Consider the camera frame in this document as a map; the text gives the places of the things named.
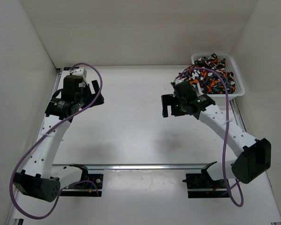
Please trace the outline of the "orange camouflage shorts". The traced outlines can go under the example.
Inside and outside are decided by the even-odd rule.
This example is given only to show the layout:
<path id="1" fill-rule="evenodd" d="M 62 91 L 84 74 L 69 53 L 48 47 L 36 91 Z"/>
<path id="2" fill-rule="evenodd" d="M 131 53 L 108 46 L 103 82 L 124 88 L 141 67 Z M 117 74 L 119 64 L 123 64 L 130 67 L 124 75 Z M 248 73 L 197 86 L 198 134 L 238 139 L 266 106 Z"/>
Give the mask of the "orange camouflage shorts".
<path id="1" fill-rule="evenodd" d="M 208 58 L 202 57 L 191 64 L 183 72 L 179 73 L 177 80 L 189 81 L 192 87 L 197 84 L 203 87 L 204 94 L 223 94 L 227 91 L 233 92 L 232 81 L 227 81 L 227 75 L 222 69 L 225 61 L 218 62 L 217 56 L 213 53 Z"/>

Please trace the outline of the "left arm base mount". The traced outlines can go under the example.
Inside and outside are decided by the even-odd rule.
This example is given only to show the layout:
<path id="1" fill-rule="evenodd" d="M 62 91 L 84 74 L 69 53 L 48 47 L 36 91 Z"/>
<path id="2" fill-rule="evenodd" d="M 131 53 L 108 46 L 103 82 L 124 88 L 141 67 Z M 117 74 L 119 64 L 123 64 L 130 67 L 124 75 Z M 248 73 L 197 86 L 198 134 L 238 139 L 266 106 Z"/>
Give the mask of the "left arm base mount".
<path id="1" fill-rule="evenodd" d="M 60 180 L 60 196 L 101 197 L 104 175 L 93 173 L 80 164 L 70 164 L 63 168 Z"/>

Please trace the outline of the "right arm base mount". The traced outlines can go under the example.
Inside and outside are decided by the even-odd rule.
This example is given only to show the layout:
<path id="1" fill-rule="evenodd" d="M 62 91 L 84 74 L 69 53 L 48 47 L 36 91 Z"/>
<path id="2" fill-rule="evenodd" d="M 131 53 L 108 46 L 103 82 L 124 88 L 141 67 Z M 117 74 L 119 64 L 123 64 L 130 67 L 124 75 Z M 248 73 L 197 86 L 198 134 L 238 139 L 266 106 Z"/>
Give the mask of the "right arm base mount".
<path id="1" fill-rule="evenodd" d="M 208 180 L 201 173 L 187 173 L 182 180 L 187 186 L 189 199 L 229 198 L 223 180 Z"/>

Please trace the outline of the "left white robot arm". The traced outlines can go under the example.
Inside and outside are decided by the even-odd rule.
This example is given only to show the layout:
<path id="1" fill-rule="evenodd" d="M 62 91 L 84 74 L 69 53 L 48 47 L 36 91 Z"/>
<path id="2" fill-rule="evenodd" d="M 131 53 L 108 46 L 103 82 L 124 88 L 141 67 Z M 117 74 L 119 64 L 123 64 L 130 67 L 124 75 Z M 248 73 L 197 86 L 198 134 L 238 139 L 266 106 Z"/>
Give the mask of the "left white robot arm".
<path id="1" fill-rule="evenodd" d="M 94 93 L 83 76 L 67 75 L 62 89 L 53 94 L 45 111 L 41 142 L 30 153 L 26 165 L 13 178 L 13 184 L 23 195 L 52 202 L 66 186 L 74 183 L 83 188 L 88 184 L 86 166 L 70 164 L 53 172 L 52 164 L 63 136 L 72 123 L 67 118 L 88 105 L 104 103 L 104 98 L 99 93 L 98 81 L 92 80 L 91 85 Z"/>

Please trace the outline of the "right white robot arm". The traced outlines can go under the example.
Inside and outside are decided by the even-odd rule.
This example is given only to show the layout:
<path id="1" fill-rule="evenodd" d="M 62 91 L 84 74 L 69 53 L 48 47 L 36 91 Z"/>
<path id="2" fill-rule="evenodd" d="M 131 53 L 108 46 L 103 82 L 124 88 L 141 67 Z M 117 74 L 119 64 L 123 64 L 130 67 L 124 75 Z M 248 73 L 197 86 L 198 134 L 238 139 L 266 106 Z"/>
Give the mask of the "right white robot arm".
<path id="1" fill-rule="evenodd" d="M 163 117 L 194 116 L 209 126 L 230 147 L 236 159 L 212 162 L 201 172 L 201 183 L 212 187 L 224 178 L 237 179 L 248 184 L 271 167 L 271 144 L 266 139 L 257 139 L 228 120 L 215 101 L 206 94 L 198 96 L 189 82 L 172 84 L 174 92 L 161 96 Z"/>

